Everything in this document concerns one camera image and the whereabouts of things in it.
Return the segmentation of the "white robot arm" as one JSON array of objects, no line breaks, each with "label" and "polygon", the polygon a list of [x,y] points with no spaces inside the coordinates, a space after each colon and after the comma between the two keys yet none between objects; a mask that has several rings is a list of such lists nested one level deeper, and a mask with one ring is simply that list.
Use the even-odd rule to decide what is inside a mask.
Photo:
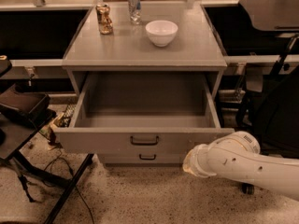
[{"label": "white robot arm", "polygon": [[268,189],[299,200],[299,160],[260,153],[258,141],[247,132],[235,132],[210,144],[195,146],[182,168],[191,175],[219,175],[237,182]]}]

